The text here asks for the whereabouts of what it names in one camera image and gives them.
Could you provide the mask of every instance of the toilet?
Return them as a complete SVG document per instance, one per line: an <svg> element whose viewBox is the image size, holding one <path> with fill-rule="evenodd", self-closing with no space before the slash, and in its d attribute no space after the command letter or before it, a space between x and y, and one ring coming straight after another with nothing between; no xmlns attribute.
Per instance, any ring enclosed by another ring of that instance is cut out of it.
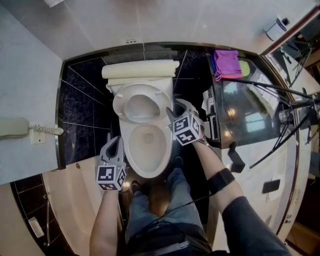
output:
<svg viewBox="0 0 320 256"><path fill-rule="evenodd" d="M169 64L171 68L159 74L159 64L165 69ZM117 65L126 77L108 73L117 70ZM173 60L146 60L109 65L102 70L103 78L108 78L106 87L114 95L112 106L119 117L126 159L143 178L160 175L171 157L173 135L166 108L173 109L172 77L178 66L179 62Z"/></svg>

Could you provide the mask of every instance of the toilet tank lid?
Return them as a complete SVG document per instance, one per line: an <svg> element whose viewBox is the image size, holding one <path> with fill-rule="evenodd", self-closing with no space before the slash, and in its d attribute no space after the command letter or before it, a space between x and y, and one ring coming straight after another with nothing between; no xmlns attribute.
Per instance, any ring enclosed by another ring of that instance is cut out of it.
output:
<svg viewBox="0 0 320 256"><path fill-rule="evenodd" d="M104 79L174 77L179 65L173 59L133 61L106 65L101 74Z"/></svg>

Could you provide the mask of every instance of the white wall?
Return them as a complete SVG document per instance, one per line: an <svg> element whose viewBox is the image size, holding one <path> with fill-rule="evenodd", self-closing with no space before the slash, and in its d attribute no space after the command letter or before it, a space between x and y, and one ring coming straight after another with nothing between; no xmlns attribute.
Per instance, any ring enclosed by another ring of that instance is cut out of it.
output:
<svg viewBox="0 0 320 256"><path fill-rule="evenodd" d="M55 126L62 60L0 5L0 118L25 117ZM55 138L0 139L0 184L57 168Z"/></svg>
<svg viewBox="0 0 320 256"><path fill-rule="evenodd" d="M0 185L0 255L44 256L21 217L9 184Z"/></svg>
<svg viewBox="0 0 320 256"><path fill-rule="evenodd" d="M44 0L0 0L61 59L141 42L199 42L260 54L272 42L263 28L277 15L289 28L315 0L64 0L49 8Z"/></svg>

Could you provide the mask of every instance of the grab bar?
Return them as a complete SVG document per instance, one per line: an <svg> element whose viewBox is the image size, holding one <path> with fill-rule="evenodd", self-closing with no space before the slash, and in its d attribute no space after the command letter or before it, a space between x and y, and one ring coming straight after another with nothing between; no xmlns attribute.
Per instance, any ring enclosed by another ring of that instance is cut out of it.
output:
<svg viewBox="0 0 320 256"><path fill-rule="evenodd" d="M46 239L47 242L44 242L44 246L49 246L50 245L50 236L49 236L49 213L50 213L50 202L49 198L46 194L43 195L43 198L47 200L46 203Z"/></svg>

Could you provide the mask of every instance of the purple towel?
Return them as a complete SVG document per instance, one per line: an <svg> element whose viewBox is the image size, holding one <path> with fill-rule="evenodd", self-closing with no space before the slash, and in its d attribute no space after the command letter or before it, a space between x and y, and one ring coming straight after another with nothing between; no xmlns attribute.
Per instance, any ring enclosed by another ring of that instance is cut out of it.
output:
<svg viewBox="0 0 320 256"><path fill-rule="evenodd" d="M220 78L242 78L237 50L215 50L214 62L218 80Z"/></svg>

